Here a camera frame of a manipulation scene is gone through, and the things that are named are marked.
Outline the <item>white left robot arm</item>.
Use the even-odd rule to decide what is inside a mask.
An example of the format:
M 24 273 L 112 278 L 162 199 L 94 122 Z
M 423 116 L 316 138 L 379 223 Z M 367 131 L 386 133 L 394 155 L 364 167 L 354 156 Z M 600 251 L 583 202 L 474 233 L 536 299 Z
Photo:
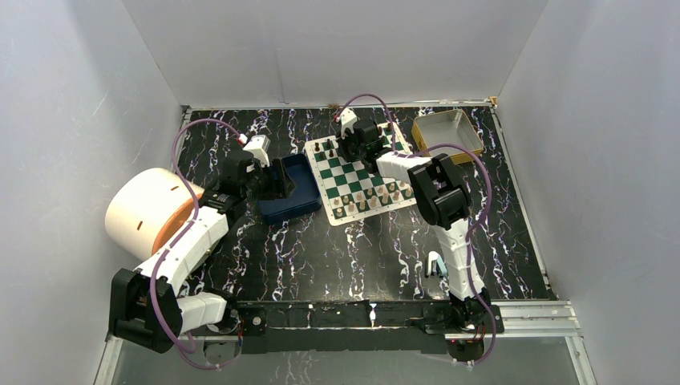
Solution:
M 181 286 L 245 215 L 250 200 L 287 198 L 294 189 L 283 159 L 264 163 L 247 151 L 227 159 L 215 189 L 163 168 L 130 179 L 109 204 L 105 229 L 141 263 L 111 280 L 109 333 L 164 353 L 202 326 L 233 332 L 240 314 L 227 295 L 181 296 Z

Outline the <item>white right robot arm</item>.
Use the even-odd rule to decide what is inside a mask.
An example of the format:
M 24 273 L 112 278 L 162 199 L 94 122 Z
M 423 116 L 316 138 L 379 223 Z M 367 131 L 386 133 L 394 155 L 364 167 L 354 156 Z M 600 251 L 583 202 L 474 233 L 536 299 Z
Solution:
M 340 123 L 338 156 L 359 161 L 381 177 L 407 182 L 422 218 L 434 227 L 441 251 L 427 255 L 425 276 L 447 281 L 451 313 L 446 322 L 463 332 L 471 332 L 484 320 L 489 300 L 466 235 L 470 216 L 469 191 L 446 155 L 414 156 L 388 148 L 378 125 L 372 120 L 352 119 Z

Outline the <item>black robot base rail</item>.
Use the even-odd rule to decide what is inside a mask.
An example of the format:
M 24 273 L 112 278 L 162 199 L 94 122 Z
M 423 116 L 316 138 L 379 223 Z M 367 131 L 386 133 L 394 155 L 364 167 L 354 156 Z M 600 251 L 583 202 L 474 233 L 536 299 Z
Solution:
M 473 364 L 505 331 L 500 308 L 448 300 L 247 302 L 195 338 L 238 342 L 246 355 L 289 351 L 415 351 Z

